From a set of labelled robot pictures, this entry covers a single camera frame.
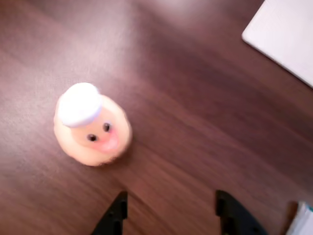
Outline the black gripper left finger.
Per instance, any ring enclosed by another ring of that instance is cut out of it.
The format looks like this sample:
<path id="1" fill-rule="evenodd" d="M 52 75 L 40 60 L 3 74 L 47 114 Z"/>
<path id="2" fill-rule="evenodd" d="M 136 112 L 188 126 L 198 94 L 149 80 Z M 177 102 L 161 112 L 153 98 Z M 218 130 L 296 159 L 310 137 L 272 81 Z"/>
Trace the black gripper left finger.
<path id="1" fill-rule="evenodd" d="M 120 192 L 102 218 L 92 235 L 123 235 L 123 221 L 128 218 L 128 193 Z"/>

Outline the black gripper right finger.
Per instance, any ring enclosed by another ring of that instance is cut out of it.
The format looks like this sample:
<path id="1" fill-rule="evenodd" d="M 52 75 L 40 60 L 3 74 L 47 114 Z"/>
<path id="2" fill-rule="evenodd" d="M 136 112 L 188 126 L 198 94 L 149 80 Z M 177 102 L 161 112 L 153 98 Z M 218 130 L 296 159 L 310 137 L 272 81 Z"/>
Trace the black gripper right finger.
<path id="1" fill-rule="evenodd" d="M 222 235 L 267 235 L 258 220 L 231 194 L 215 192 L 215 213 Z"/>

